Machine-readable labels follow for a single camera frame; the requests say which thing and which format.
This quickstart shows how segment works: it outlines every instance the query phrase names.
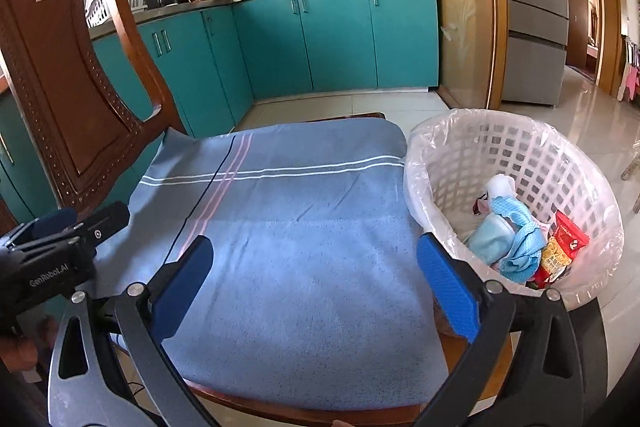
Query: metal screw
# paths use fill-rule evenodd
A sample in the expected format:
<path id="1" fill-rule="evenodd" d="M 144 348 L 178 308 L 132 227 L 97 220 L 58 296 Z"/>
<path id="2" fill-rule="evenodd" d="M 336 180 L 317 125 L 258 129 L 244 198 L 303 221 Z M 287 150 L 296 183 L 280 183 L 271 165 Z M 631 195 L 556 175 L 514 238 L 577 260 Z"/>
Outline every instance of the metal screw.
<path id="1" fill-rule="evenodd" d="M 85 297 L 86 297 L 86 293 L 76 292 L 73 295 L 71 295 L 71 302 L 73 302 L 73 304 L 79 304 L 82 301 L 84 301 Z"/>
<path id="2" fill-rule="evenodd" d="M 562 298 L 562 296 L 560 295 L 560 292 L 558 290 L 556 290 L 555 288 L 550 288 L 546 291 L 546 298 L 550 301 L 557 302 Z"/>
<path id="3" fill-rule="evenodd" d="M 487 281 L 484 284 L 484 287 L 486 288 L 486 290 L 491 293 L 492 295 L 498 295 L 498 293 L 502 293 L 502 290 L 504 289 L 502 287 L 502 284 L 500 284 L 497 281 Z"/>
<path id="4" fill-rule="evenodd" d="M 145 285 L 143 285 L 142 282 L 134 282 L 127 288 L 127 295 L 130 297 L 137 297 L 138 295 L 141 295 L 144 290 Z"/>

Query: white plastic basket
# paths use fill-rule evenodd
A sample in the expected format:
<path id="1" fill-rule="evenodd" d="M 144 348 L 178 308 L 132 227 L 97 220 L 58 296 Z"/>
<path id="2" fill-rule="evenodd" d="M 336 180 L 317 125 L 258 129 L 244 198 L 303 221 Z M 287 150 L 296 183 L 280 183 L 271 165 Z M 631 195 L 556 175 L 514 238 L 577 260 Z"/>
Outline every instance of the white plastic basket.
<path id="1" fill-rule="evenodd" d="M 564 212 L 590 238 L 569 273 L 553 287 L 567 309 L 596 297 L 622 255 L 624 232 L 609 182 L 576 146 L 546 123 L 499 111 L 458 109 L 412 130 L 405 162 L 409 210 L 455 259 L 467 261 L 482 280 L 500 281 L 510 292 L 539 295 L 501 276 L 466 248 L 450 216 L 471 214 L 486 181 L 512 176 L 518 199 L 540 221 Z"/>
<path id="2" fill-rule="evenodd" d="M 143 0 L 128 0 L 129 6 L 133 13 L 141 11 L 146 8 L 143 4 Z M 99 26 L 100 24 L 107 22 L 111 19 L 111 13 L 105 0 L 88 0 L 87 6 L 84 12 L 86 23 L 89 28 Z"/>

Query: tile floor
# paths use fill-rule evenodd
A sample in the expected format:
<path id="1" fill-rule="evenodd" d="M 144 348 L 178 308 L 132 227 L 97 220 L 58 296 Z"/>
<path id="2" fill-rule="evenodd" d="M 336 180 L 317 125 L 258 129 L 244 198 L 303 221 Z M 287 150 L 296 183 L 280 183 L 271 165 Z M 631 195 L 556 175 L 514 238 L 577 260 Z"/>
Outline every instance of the tile floor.
<path id="1" fill-rule="evenodd" d="M 329 94 L 257 104 L 238 129 L 380 111 L 408 136 L 415 125 L 446 110 L 437 94 L 425 90 Z M 640 342 L 640 288 L 636 283 L 640 276 L 640 217 L 632 212 L 640 192 L 640 174 L 628 182 L 620 180 L 622 171 L 640 152 L 640 110 L 616 102 L 569 68 L 565 69 L 557 107 L 506 103 L 502 110 L 556 127 L 600 167 L 618 199 L 625 226 L 625 250 L 615 276 L 598 298 L 607 336 L 611 390 Z M 127 358 L 123 356 L 123 366 L 129 381 L 134 381 L 135 371 Z M 153 410 L 144 391 L 137 398 L 144 407 Z M 284 425 L 204 403 L 223 427 Z"/>

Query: white dish rack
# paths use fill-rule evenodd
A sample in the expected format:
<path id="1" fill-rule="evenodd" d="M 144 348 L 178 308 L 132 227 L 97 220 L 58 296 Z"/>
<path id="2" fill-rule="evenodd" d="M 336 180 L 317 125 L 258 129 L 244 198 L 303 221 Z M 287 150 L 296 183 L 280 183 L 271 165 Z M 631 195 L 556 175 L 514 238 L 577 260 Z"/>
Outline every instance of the white dish rack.
<path id="1" fill-rule="evenodd" d="M 146 8 L 144 0 L 128 0 L 129 6 L 133 13 L 142 11 Z M 106 0 L 87 0 L 84 8 L 84 17 L 89 28 L 99 26 L 111 20 L 111 13 L 107 6 Z"/>

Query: pink stripe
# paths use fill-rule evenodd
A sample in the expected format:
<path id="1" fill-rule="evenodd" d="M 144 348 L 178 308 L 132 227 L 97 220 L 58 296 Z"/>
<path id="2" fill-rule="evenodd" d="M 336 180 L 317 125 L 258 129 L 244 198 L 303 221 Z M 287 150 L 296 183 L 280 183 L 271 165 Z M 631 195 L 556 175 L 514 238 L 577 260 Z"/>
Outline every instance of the pink stripe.
<path id="1" fill-rule="evenodd" d="M 226 169 L 224 177 L 223 177 L 223 180 L 226 179 L 226 176 L 229 174 L 229 172 L 231 172 L 234 169 L 234 165 L 235 165 L 236 161 L 238 160 L 238 158 L 240 157 L 240 155 L 242 153 L 242 149 L 244 148 L 244 144 L 246 142 L 245 138 L 246 138 L 246 134 L 243 134 L 241 142 L 240 142 L 240 147 L 238 147 L 238 151 L 236 151 L 236 156 L 234 157 L 233 161 L 229 164 L 228 168 Z M 187 250 L 188 246 L 191 244 L 191 240 L 193 239 L 193 237 L 195 235 L 196 229 L 198 227 L 199 220 L 201 220 L 203 218 L 203 216 L 207 213 L 207 211 L 209 210 L 209 207 L 215 201 L 216 196 L 218 195 L 220 190 L 222 190 L 223 185 L 224 185 L 223 182 L 220 182 L 218 184 L 218 186 L 216 187 L 216 190 L 213 192 L 212 196 L 209 198 L 209 201 L 207 201 L 207 204 L 203 208 L 202 212 L 200 213 L 200 215 L 193 222 L 193 227 L 191 228 L 191 232 L 189 233 L 189 237 L 187 237 L 187 240 L 183 243 L 182 248 L 180 249 L 180 255 L 178 256 L 178 259 L 180 259 L 180 257 L 182 257 L 182 254 L 184 253 L 184 251 Z"/>
<path id="2" fill-rule="evenodd" d="M 198 235 L 202 235 L 204 233 L 205 229 L 207 228 L 207 223 L 211 220 L 213 215 L 216 213 L 218 207 L 220 206 L 220 203 L 222 203 L 222 199 L 225 197 L 225 194 L 226 194 L 228 188 L 231 186 L 231 183 L 233 183 L 234 178 L 236 177 L 236 175 L 238 174 L 238 171 L 240 170 L 240 168 L 242 166 L 242 163 L 244 163 L 244 159 L 246 158 L 246 155 L 249 152 L 249 148 L 251 147 L 251 140 L 252 140 L 253 136 L 254 136 L 253 134 L 249 135 L 249 140 L 247 142 L 247 146 L 244 149 L 244 153 L 242 154 L 242 159 L 240 160 L 240 165 L 238 165 L 238 168 L 236 168 L 236 172 L 234 172 L 234 174 L 231 177 L 231 179 L 229 179 L 229 181 L 226 183 L 222 194 L 220 194 L 220 197 L 218 198 L 218 201 L 216 202 L 215 206 L 211 210 L 209 216 L 207 216 L 206 219 L 204 220 L 204 223 L 202 224 L 202 227 L 200 228 L 200 231 L 198 232 Z"/>

